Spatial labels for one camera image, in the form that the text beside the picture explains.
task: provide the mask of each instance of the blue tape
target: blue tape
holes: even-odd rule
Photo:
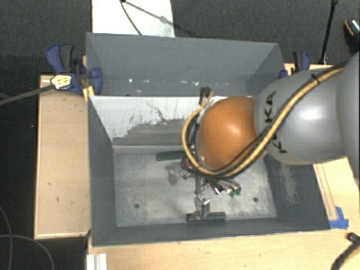
[[[349,228],[349,219],[344,218],[343,211],[340,207],[335,206],[337,216],[339,217],[337,220],[329,221],[331,229],[348,229]]]

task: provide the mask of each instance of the black floor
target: black floor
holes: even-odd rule
[[[179,37],[277,42],[285,62],[305,50],[313,62],[321,54],[331,0],[171,0]],[[342,25],[359,19],[360,0],[339,0],[328,42],[328,63],[347,60]],[[0,0],[0,93],[20,94],[38,86],[51,71],[44,56],[53,44],[73,44],[85,52],[91,31],[91,0]],[[0,106],[0,205],[14,234],[32,237],[37,148],[37,100]],[[6,234],[0,217],[0,235]],[[83,269],[85,240],[45,243],[56,269]],[[14,240],[12,269],[50,269],[36,245]],[[7,269],[8,241],[0,238],[0,270]]]

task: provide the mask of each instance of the wooden plank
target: wooden plank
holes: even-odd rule
[[[40,78],[49,85],[50,76]],[[40,95],[35,239],[85,236],[90,229],[86,103],[70,92]]]

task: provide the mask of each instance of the gray box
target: gray box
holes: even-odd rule
[[[197,106],[199,86],[254,96],[278,79],[283,63],[276,44],[88,34],[87,64],[104,77],[102,96],[88,103],[94,246],[329,229],[312,166],[265,156],[237,177],[240,196],[206,193],[225,221],[187,223],[194,182],[171,185],[165,167],[172,161],[155,159],[182,148],[180,131]],[[128,83],[144,75],[149,82]],[[194,75],[198,85],[181,82]]]

